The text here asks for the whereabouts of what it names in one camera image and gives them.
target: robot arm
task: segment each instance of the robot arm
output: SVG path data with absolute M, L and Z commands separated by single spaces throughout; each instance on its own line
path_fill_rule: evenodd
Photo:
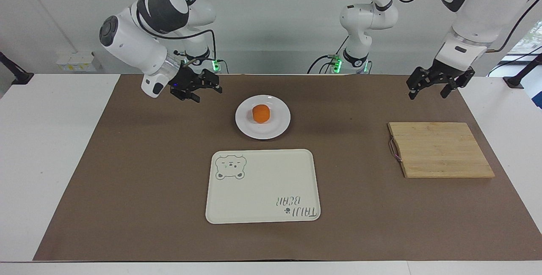
M 214 58 L 197 26 L 215 21 L 216 13 L 207 0 L 138 0 L 129 8 L 109 17 L 100 29 L 100 41 L 112 55 L 140 69 L 145 75 L 141 88 L 155 98 L 170 84 L 171 93 L 180 99 L 199 98 L 192 93 L 198 88 L 214 88 L 218 92 L 218 76 L 213 69 Z M 169 54 L 156 37 L 182 39 L 186 62 Z
M 457 19 L 446 35 L 432 67 L 416 68 L 407 81 L 410 98 L 433 84 L 446 84 L 443 98 L 464 88 L 474 76 L 472 63 L 486 53 L 503 28 L 528 0 L 442 0 Z
M 348 32 L 348 43 L 342 50 L 342 67 L 352 73 L 364 69 L 371 48 L 372 38 L 367 30 L 385 30 L 395 25 L 398 19 L 393 0 L 371 0 L 370 4 L 354 4 L 343 8 L 340 22 Z

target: brown table covering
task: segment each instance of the brown table covering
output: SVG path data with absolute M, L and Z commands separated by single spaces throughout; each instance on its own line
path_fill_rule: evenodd
M 405 81 L 222 76 L 224 94 L 202 90 L 196 104 L 149 98 L 141 76 L 121 76 L 34 260 L 542 260 L 542 236 L 461 95 L 434 86 L 411 101 Z M 257 94 L 290 107 L 279 138 L 236 127 L 237 106 Z M 405 179 L 390 121 L 466 122 L 496 178 Z M 215 152 L 296 148 L 314 155 L 320 219 L 206 221 Z

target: wall outlet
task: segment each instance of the wall outlet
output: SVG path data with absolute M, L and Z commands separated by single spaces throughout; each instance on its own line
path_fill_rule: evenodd
M 97 72 L 102 69 L 93 52 L 61 54 L 56 64 L 64 72 Z

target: cutting board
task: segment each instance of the cutting board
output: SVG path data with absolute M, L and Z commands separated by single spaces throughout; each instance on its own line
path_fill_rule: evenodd
M 465 123 L 389 123 L 407 178 L 495 177 Z

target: orange fruit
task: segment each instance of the orange fruit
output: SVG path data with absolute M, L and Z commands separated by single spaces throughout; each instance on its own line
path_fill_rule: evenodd
M 252 108 L 252 117 L 256 123 L 263 124 L 266 121 L 269 121 L 271 117 L 271 111 L 266 105 L 257 105 Z

